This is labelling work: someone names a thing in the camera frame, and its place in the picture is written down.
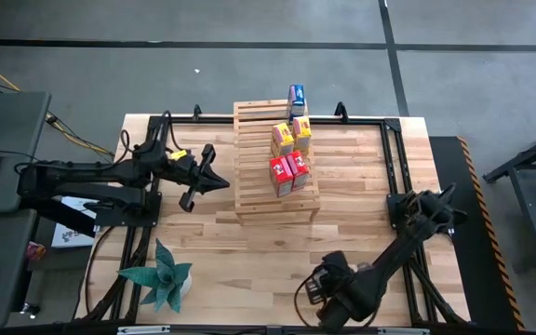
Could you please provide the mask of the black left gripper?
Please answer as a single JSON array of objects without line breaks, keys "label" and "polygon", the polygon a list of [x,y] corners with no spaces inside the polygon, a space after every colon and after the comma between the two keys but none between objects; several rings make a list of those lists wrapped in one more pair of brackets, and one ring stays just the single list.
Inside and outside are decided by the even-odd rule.
[{"label": "black left gripper", "polygon": [[225,189],[230,183],[216,174],[211,167],[216,156],[212,144],[206,144],[202,150],[202,161],[197,163],[192,154],[187,151],[179,158],[169,158],[165,180],[186,185],[189,189],[181,195],[179,205],[186,212],[194,209],[194,194]]}]

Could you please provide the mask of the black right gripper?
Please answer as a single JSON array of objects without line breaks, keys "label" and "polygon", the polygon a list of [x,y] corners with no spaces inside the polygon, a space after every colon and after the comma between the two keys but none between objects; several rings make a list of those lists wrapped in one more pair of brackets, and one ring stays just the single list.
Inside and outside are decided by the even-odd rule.
[{"label": "black right gripper", "polygon": [[322,258],[305,282],[305,291],[310,303],[325,302],[332,297],[355,271],[349,266],[345,254],[333,251]]}]

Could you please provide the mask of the red cereal box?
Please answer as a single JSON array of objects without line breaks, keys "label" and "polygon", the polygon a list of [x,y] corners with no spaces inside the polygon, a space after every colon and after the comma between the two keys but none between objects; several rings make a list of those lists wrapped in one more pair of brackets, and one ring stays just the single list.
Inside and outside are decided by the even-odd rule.
[{"label": "red cereal box", "polygon": [[270,160],[270,178],[277,197],[291,193],[294,176],[285,156],[278,156]]},{"label": "red cereal box", "polygon": [[308,165],[300,151],[295,151],[291,154],[288,154],[286,159],[293,175],[292,190],[300,190],[305,186],[309,178]]}]

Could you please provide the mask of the yellow cereal box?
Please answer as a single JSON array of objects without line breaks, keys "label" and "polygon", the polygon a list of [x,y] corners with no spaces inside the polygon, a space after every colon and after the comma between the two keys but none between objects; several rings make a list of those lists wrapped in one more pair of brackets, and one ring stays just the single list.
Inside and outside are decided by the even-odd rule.
[{"label": "yellow cereal box", "polygon": [[296,116],[292,120],[295,148],[307,153],[311,144],[312,130],[308,116]]},{"label": "yellow cereal box", "polygon": [[274,157],[291,154],[295,146],[294,138],[287,123],[274,125],[272,128],[271,150]]}]

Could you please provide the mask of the blue cereal box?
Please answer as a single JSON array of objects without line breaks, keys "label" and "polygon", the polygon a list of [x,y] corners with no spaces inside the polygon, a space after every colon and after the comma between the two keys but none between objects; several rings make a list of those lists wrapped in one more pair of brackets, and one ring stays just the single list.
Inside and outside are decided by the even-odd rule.
[{"label": "blue cereal box", "polygon": [[288,120],[304,116],[306,107],[303,85],[291,85],[288,89]]}]

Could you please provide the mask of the wooden slatted shelf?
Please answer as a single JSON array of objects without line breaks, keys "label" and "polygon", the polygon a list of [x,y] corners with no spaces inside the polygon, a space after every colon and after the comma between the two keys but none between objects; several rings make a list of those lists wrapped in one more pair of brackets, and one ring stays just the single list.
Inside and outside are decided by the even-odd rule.
[{"label": "wooden slatted shelf", "polygon": [[311,224],[321,209],[313,171],[303,188],[279,197],[269,175],[272,126],[288,120],[286,100],[234,103],[234,213],[243,225]]}]

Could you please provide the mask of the green artificial plant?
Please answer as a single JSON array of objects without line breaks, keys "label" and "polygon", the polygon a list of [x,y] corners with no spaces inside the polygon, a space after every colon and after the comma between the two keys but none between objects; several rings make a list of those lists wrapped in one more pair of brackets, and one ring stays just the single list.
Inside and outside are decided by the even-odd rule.
[{"label": "green artificial plant", "polygon": [[152,304],[157,313],[164,305],[179,313],[182,300],[180,288],[187,275],[191,273],[189,262],[176,263],[171,251],[155,239],[155,267],[136,266],[118,271],[118,274],[134,284],[149,288],[140,305]]}]

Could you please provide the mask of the black mat with hazard stripe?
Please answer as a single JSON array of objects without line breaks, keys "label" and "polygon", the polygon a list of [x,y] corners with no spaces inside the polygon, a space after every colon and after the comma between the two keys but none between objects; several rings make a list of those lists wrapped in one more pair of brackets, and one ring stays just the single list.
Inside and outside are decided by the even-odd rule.
[{"label": "black mat with hazard stripe", "polygon": [[471,320],[483,328],[525,328],[465,139],[430,139],[438,181],[454,183],[452,205],[468,214],[452,237]]}]

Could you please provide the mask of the white printed box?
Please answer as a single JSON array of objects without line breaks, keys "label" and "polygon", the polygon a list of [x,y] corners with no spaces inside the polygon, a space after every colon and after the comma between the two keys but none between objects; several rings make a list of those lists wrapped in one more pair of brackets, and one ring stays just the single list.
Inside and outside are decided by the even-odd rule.
[{"label": "white printed box", "polygon": [[53,248],[81,248],[91,247],[94,238],[85,234],[80,234],[66,226],[57,223],[52,237],[51,246]]}]

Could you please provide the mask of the small pink packet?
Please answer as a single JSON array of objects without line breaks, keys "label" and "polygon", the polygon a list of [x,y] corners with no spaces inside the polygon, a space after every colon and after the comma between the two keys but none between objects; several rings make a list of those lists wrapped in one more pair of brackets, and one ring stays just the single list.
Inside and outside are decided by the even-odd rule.
[{"label": "small pink packet", "polygon": [[39,261],[46,254],[47,249],[44,245],[30,241],[27,245],[25,258],[28,261]]}]

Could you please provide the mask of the grey desk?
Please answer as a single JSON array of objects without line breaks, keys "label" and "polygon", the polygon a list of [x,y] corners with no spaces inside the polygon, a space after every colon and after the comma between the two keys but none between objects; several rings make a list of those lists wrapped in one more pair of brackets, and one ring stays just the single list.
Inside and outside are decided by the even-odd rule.
[{"label": "grey desk", "polygon": [[0,213],[20,206],[15,166],[34,157],[50,100],[47,92],[0,93]]},{"label": "grey desk", "polygon": [[25,253],[35,222],[31,209],[0,214],[0,328],[24,303],[30,279],[25,274]]}]

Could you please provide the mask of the silver metal bracket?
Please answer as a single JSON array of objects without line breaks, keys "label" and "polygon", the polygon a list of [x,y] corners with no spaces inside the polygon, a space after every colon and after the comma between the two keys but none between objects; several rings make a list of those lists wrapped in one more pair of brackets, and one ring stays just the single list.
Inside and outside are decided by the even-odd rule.
[{"label": "silver metal bracket", "polygon": [[117,329],[116,335],[168,335],[170,326],[130,326]]},{"label": "silver metal bracket", "polygon": [[431,335],[427,328],[378,328],[378,335]]}]

